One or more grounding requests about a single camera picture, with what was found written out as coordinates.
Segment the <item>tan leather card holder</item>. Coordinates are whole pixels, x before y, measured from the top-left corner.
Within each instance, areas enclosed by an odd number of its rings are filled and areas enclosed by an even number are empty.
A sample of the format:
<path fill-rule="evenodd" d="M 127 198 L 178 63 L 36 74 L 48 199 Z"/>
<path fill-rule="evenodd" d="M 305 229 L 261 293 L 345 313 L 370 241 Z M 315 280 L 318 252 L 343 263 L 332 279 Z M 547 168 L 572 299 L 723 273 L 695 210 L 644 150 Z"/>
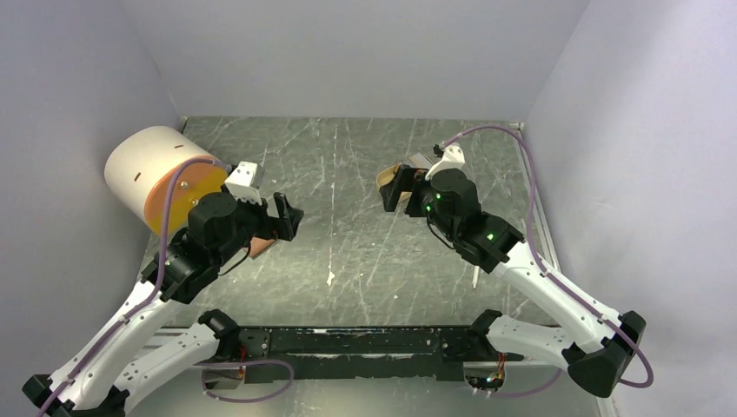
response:
<path fill-rule="evenodd" d="M 256 258 L 266 250 L 268 250 L 271 246 L 273 246 L 277 242 L 277 239 L 261 239 L 258 237 L 254 237 L 250 241 L 249 245 L 249 257 L 250 258 Z"/>

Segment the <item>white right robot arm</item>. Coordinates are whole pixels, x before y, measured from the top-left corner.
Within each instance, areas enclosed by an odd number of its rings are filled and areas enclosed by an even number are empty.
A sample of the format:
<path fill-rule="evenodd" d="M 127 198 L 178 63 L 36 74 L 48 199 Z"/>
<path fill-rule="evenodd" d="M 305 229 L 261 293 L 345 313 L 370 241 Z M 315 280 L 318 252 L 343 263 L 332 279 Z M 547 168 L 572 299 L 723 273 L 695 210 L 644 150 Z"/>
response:
<path fill-rule="evenodd" d="M 477 187 L 460 169 L 426 170 L 399 165 L 380 186 L 387 212 L 409 199 L 404 212 L 423 218 L 435 237 L 465 262 L 504 280 L 554 319 L 555 328 L 491 311 L 475 321 L 469 349 L 478 359 L 521 354 L 559 368 L 583 390 L 608 398 L 624 384 L 647 326 L 635 311 L 621 313 L 597 301 L 544 261 L 523 233 L 485 212 Z"/>

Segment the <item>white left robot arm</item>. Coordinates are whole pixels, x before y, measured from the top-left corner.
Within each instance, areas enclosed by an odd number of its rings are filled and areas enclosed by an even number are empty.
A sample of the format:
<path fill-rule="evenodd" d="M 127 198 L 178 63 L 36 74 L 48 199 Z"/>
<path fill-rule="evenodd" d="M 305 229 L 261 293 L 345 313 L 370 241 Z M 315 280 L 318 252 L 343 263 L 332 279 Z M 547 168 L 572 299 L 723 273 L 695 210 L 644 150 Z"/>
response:
<path fill-rule="evenodd" d="M 291 241 L 304 217 L 282 193 L 270 216 L 265 201 L 225 190 L 207 194 L 184 227 L 163 239 L 124 304 L 85 347 L 51 374 L 22 387 L 41 416 L 124 416 L 140 400 L 201 362 L 239 362 L 247 352 L 239 325 L 219 309 L 203 313 L 182 336 L 137 358 L 144 344 L 221 274 L 254 238 Z"/>

